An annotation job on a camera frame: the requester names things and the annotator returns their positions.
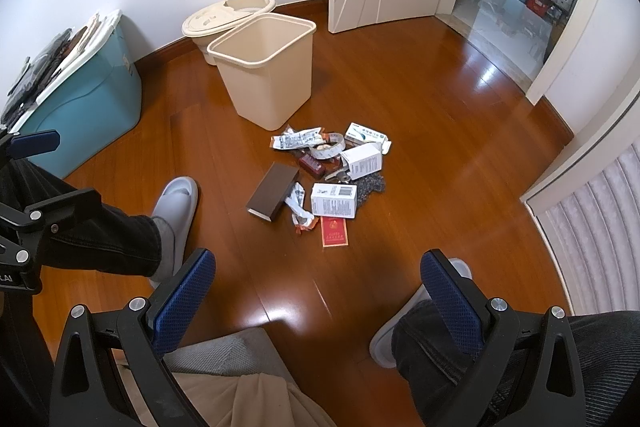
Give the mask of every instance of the gray seat cushion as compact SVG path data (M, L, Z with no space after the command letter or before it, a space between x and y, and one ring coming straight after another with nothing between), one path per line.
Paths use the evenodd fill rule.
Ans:
M172 373L239 377L254 373L275 375L295 384L267 332L247 330L176 349L164 356Z

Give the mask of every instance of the wooden floor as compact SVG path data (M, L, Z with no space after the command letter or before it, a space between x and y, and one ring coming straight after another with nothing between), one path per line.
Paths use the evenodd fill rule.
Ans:
M349 221L349 247L322 250L319 227L297 236L287 211L274 223L246 212L271 163L294 159L236 115L198 51L145 74L140 123L68 180L137 214L174 176L194 177L201 199L188 246L212 250L218 273L186 342L264 326L302 391L339 426L418 426L407 384L369 358L371 336L415 292L418 261L433 247L464 259L488 296L516 309L565 305L518 197L571 135L545 101L532 107L433 17L338 35L325 21L316 17L311 99L290 124L343 133L353 121L393 141L386 193ZM45 267L43 279L34 307L53 351L76 303L97 312L150 293L141 277Z

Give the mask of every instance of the white slipper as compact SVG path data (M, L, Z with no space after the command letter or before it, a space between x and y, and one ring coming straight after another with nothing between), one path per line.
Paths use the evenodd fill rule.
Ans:
M450 259L449 262L455 267L462 277L466 277L467 279L472 278L471 269L469 269L468 265L462 261L462 259L453 258ZM398 324L400 318L403 315L406 315L406 313L418 302L430 299L431 297L424 285L420 285L420 288L418 288L414 296L409 299L409 302L402 306L402 309L388 320L386 324L373 336L369 343L369 354L371 355L371 358L376 361L377 365L388 368L396 367L396 359L394 359L393 353L391 352L391 337L393 336L394 328L396 327L396 324Z
M198 185L193 178L180 176L171 180L164 188L151 215L152 219L162 219L174 233L174 266L171 275L176 274L182 266L184 247L197 205ZM158 287L161 282L149 279L153 288Z

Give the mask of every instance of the bucket lid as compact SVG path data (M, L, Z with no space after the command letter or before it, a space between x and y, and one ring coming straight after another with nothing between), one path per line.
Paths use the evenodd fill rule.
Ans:
M236 27L251 14L270 12L275 0L225 0L197 11L182 24L187 37L202 37Z

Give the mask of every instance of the red card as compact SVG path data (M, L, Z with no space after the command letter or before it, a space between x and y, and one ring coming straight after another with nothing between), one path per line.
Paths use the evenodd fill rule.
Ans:
M347 239L347 220L343 217L320 217L323 247L345 247Z

